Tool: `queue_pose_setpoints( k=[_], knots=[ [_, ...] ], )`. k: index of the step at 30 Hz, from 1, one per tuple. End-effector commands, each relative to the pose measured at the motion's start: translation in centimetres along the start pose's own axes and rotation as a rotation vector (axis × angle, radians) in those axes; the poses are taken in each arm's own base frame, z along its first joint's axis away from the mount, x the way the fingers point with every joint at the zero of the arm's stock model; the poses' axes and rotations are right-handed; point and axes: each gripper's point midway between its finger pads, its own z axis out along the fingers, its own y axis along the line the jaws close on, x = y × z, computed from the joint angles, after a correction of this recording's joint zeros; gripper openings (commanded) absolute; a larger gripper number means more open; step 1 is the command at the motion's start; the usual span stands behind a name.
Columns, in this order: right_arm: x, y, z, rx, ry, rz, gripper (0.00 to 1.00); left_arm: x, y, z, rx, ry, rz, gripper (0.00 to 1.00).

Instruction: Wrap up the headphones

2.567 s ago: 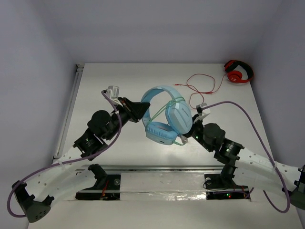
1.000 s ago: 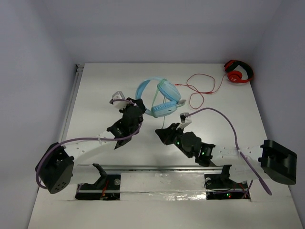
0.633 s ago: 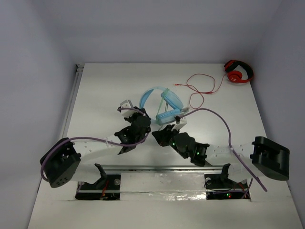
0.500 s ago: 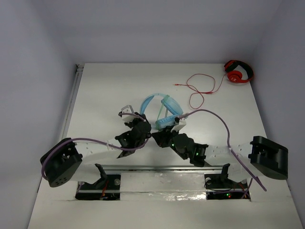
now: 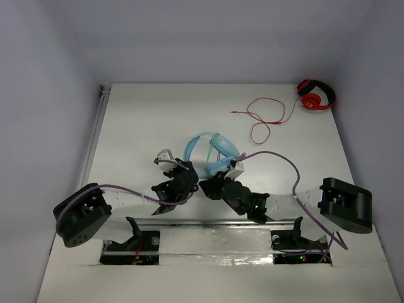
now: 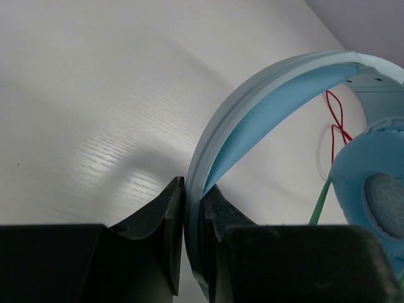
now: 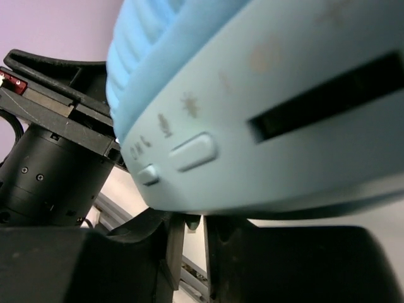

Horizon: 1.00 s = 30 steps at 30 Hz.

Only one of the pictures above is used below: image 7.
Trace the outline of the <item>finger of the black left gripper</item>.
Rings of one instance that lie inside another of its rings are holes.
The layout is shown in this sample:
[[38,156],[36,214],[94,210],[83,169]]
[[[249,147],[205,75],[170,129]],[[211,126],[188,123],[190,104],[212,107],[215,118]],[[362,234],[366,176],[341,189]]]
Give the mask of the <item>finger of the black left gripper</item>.
[[81,103],[106,103],[104,61],[70,61],[13,49],[4,63],[14,72]]

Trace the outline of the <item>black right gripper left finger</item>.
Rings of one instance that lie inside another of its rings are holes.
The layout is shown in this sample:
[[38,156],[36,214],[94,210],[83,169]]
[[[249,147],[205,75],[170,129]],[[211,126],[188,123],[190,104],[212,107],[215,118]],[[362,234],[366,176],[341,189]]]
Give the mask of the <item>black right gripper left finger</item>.
[[2,302],[113,302],[107,235],[93,229],[1,229]]

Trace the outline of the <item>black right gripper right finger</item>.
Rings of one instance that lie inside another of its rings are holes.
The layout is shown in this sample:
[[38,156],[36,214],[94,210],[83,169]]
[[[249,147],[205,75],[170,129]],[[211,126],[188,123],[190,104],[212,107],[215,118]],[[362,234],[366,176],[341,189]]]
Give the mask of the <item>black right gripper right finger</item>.
[[356,226],[257,227],[205,218],[212,302],[402,302],[375,237]]

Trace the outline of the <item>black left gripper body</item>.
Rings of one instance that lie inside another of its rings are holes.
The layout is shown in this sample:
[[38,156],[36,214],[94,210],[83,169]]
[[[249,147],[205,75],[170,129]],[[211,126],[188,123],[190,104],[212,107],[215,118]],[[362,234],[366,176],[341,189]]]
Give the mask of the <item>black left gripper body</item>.
[[106,103],[83,104],[2,67],[1,110],[123,165]]

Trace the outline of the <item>light blue headphones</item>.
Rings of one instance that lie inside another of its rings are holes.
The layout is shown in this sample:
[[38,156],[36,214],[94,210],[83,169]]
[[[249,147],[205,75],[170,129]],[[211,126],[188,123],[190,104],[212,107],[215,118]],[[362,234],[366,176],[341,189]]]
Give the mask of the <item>light blue headphones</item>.
[[153,209],[300,220],[403,198],[402,1],[124,1],[106,93]]

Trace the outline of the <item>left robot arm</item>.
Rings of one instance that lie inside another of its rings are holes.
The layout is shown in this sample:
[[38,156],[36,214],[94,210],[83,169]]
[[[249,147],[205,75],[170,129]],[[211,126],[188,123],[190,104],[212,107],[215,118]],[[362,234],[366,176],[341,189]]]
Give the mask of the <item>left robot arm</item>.
[[1,162],[1,225],[78,226],[114,167],[125,168],[103,61],[13,49],[1,67],[1,117],[15,132]]

